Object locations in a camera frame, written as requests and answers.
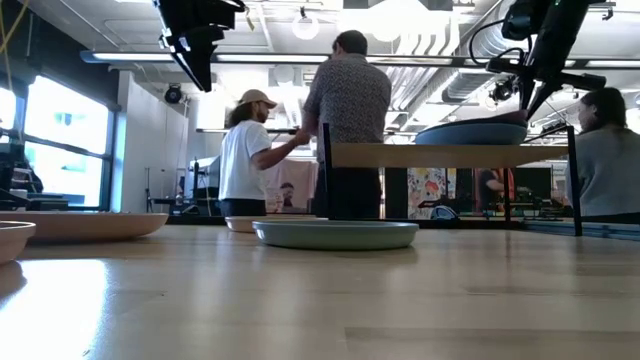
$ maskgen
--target desk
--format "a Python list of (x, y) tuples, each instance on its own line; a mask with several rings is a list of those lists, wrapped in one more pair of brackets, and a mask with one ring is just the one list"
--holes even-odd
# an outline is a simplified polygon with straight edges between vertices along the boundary
[(167, 226), (0, 268), (0, 359), (637, 359), (638, 264), (640, 243), (530, 232), (334, 253)]

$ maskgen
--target window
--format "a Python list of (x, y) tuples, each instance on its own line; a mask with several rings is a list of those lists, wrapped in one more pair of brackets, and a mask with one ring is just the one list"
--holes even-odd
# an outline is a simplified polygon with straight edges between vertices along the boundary
[[(0, 88), (0, 128), (13, 129), (16, 117), (16, 97), (7, 89)], [(0, 137), (0, 143), (9, 142), (9, 137)]]
[(37, 77), (29, 87), (24, 140), (43, 192), (63, 195), (72, 207), (106, 209), (111, 125), (106, 106)]

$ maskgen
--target beige cap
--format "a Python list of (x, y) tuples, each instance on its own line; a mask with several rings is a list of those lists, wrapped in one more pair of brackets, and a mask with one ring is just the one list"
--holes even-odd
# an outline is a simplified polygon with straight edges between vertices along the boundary
[(278, 103), (269, 100), (269, 98), (267, 97), (267, 94), (256, 89), (251, 89), (246, 93), (244, 93), (244, 95), (242, 95), (242, 99), (240, 99), (239, 104), (242, 105), (242, 104), (252, 103), (257, 101), (262, 101), (263, 103), (267, 104), (267, 107), (269, 109), (273, 109), (274, 107), (276, 107), (276, 105), (278, 105)]

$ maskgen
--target tan bowl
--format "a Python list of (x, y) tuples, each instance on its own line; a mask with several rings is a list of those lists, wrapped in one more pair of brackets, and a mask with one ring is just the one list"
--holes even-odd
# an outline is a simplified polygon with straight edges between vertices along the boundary
[(313, 215), (269, 215), (269, 216), (234, 216), (225, 218), (227, 227), (233, 232), (254, 234), (254, 221), (278, 221), (278, 220), (315, 220)]
[(0, 221), (0, 264), (17, 258), (35, 233), (35, 224)]
[(0, 221), (37, 225), (29, 243), (129, 240), (157, 231), (168, 217), (167, 214), (0, 212)]

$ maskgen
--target blue bowl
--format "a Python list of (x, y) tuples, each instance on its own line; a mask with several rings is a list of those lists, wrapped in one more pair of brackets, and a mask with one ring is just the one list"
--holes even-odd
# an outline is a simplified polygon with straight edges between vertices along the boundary
[(418, 145), (520, 145), (527, 127), (506, 122), (457, 121), (435, 126), (416, 135)]

